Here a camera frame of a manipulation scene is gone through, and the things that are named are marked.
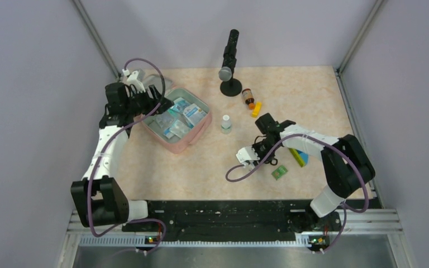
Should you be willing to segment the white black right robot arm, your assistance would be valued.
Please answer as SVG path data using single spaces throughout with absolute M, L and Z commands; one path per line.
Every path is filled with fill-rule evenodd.
M 264 139 L 238 151 L 238 161 L 245 166 L 254 168 L 272 161 L 279 147 L 299 150 L 322 162 L 327 185 L 311 201 L 305 215 L 306 225 L 312 230 L 325 226 L 328 214 L 375 177 L 372 163 L 353 135 L 322 135 L 291 120 L 278 122 L 268 113 L 255 124 Z

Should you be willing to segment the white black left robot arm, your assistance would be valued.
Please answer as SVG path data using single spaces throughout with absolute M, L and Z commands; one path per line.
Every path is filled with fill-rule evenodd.
M 110 226 L 135 221 L 144 231 L 156 226 L 157 216 L 145 200 L 130 201 L 115 176 L 132 126 L 173 105 L 166 87 L 127 85 L 105 87 L 107 104 L 99 122 L 98 143 L 88 170 L 70 187 L 71 197 L 84 227 Z

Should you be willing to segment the brown bottle orange cap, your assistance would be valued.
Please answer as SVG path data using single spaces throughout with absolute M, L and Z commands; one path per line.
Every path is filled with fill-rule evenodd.
M 252 90 L 249 88 L 243 89 L 241 91 L 241 94 L 243 101 L 247 105 L 248 109 L 253 110 L 255 108 L 255 99 L 252 94 Z

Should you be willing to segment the pink medicine kit case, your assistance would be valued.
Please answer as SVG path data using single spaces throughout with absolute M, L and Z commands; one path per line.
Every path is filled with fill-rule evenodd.
M 179 154 L 203 135 L 212 122 L 212 112 L 207 103 L 189 90 L 173 86 L 169 78 L 165 85 L 165 97 L 173 105 L 143 120 L 142 125 L 168 151 Z

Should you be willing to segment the green gauze packet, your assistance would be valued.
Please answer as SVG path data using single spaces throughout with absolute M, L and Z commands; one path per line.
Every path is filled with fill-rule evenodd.
M 179 119 L 176 119 L 172 126 L 169 128 L 169 132 L 179 138 L 185 137 L 190 133 L 191 128 Z

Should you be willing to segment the white bottle green label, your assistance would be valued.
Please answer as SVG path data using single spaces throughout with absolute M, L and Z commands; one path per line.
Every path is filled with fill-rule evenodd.
M 228 134 L 232 130 L 231 118 L 227 114 L 222 116 L 221 130 L 222 130 L 222 133 L 224 133 L 224 134 Z

